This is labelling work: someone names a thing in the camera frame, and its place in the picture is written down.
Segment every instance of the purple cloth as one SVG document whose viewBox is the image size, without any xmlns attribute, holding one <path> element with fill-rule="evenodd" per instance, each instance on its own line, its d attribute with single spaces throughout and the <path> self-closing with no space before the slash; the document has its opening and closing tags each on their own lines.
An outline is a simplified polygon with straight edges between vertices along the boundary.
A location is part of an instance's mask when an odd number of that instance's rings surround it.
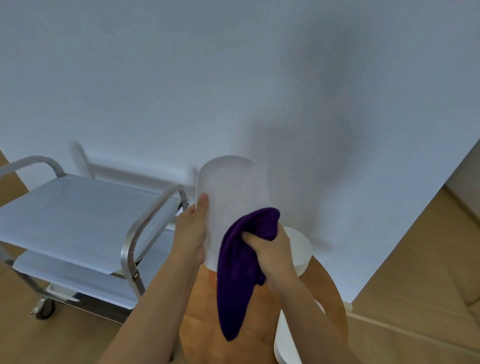
<svg viewBox="0 0 480 364">
<path fill-rule="evenodd" d="M 280 211 L 262 208 L 238 219 L 225 233 L 218 255 L 216 304 L 223 336 L 235 339 L 256 284 L 265 283 L 255 251 L 241 238 L 243 231 L 272 241 L 278 233 Z"/>
</svg>

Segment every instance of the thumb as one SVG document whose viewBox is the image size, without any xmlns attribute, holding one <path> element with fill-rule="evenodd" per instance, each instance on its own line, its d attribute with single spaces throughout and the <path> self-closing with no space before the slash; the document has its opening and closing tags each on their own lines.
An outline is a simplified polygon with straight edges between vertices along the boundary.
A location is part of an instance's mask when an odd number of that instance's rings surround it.
<svg viewBox="0 0 480 364">
<path fill-rule="evenodd" d="M 205 216 L 208 211 L 208 205 L 209 205 L 208 195 L 201 194 L 200 197 L 198 198 L 198 202 L 195 207 L 195 214 Z"/>
<path fill-rule="evenodd" d="M 259 238 L 258 236 L 252 234 L 251 232 L 246 232 L 244 231 L 241 234 L 241 238 L 243 239 L 244 242 L 247 243 L 256 253 L 260 251 L 262 248 L 263 244 L 266 242 L 266 240 Z"/>
</svg>

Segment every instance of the wooden tabletop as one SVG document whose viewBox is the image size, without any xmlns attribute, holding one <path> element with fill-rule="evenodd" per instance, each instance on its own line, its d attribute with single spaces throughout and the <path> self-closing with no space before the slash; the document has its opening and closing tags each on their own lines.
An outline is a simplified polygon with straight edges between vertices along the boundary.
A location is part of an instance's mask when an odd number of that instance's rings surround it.
<svg viewBox="0 0 480 364">
<path fill-rule="evenodd" d="M 256 286 L 239 335 L 232 342 L 227 342 L 218 322 L 216 284 L 209 277 L 209 272 L 205 266 L 200 268 L 180 328 L 181 342 L 189 363 L 276 364 L 273 344 L 280 315 L 278 299 L 266 284 Z M 312 257 L 300 279 L 347 341 L 348 325 L 343 302 L 324 267 Z"/>
</svg>

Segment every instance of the person's left hand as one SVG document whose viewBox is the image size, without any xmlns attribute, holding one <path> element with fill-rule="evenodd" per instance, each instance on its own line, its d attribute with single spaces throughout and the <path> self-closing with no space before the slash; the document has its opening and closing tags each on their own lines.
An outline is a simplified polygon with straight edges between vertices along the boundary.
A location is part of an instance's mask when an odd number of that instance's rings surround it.
<svg viewBox="0 0 480 364">
<path fill-rule="evenodd" d="M 174 256 L 194 259 L 199 265 L 205 261 L 207 211 L 208 196 L 201 194 L 197 206 L 191 205 L 178 216 L 171 251 Z"/>
</svg>

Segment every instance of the human hand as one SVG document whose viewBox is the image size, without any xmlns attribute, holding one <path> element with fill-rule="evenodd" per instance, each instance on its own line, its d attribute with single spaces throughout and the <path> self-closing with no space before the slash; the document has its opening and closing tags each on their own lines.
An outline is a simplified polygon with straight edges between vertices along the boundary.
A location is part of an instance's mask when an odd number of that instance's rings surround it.
<svg viewBox="0 0 480 364">
<path fill-rule="evenodd" d="M 282 224 L 278 223 L 278 234 L 271 242 L 246 231 L 242 239 L 257 253 L 258 263 L 273 293 L 280 294 L 284 287 L 299 280 L 293 266 L 290 238 Z"/>
<path fill-rule="evenodd" d="M 197 206 L 191 205 L 177 217 L 172 256 L 186 258 L 198 265 L 205 261 L 204 241 L 207 235 L 205 217 L 208 205 L 207 194 L 201 194 Z"/>
</svg>

